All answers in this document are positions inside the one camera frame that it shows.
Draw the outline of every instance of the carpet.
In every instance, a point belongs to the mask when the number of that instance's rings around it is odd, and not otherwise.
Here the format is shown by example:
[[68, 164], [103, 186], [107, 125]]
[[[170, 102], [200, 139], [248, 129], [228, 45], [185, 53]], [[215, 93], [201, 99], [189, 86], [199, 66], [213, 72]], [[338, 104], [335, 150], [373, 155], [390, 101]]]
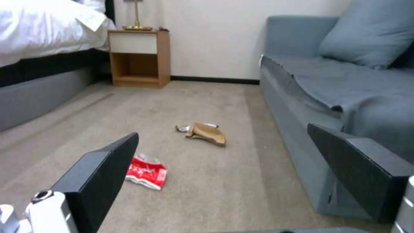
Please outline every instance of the carpet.
[[[214, 123], [225, 148], [176, 133]], [[0, 133], [0, 203], [22, 212], [85, 152], [136, 131], [138, 151], [168, 168], [160, 192], [125, 182], [99, 232], [226, 232], [389, 226], [316, 214], [259, 86], [174, 81], [164, 89], [97, 83], [68, 103]]]

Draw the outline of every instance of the white duvet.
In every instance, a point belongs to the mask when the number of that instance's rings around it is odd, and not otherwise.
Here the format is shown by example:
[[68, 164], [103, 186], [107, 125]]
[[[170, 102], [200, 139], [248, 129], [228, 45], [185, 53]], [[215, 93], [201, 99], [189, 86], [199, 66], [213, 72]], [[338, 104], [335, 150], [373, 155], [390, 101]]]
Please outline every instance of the white duvet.
[[71, 0], [0, 0], [0, 67], [24, 58], [107, 50], [104, 14]]

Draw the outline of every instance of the bed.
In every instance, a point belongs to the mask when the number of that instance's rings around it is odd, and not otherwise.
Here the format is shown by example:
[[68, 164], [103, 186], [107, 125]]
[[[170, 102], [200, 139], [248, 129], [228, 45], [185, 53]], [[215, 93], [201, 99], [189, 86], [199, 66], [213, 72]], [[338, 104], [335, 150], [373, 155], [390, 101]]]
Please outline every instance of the bed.
[[0, 11], [0, 131], [50, 112], [96, 80], [109, 62], [107, 30], [115, 28], [113, 0], [102, 1], [105, 14], [82, 0], [22, 0]]

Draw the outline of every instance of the brown paper bag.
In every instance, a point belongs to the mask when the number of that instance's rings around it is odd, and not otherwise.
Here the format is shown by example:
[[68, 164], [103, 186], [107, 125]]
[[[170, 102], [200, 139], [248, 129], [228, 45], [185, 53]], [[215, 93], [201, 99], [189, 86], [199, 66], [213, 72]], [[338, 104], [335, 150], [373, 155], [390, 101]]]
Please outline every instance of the brown paper bag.
[[218, 146], [226, 145], [226, 136], [219, 129], [205, 124], [194, 123], [187, 132], [188, 138], [202, 138]]

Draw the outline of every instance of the gray blanket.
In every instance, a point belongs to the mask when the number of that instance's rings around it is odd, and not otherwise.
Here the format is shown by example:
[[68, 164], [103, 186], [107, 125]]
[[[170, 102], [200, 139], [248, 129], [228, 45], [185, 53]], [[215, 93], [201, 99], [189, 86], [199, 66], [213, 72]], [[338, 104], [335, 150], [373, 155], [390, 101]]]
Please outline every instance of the gray blanket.
[[343, 131], [414, 164], [414, 69], [372, 70], [321, 57], [267, 56], [310, 96], [343, 112]]

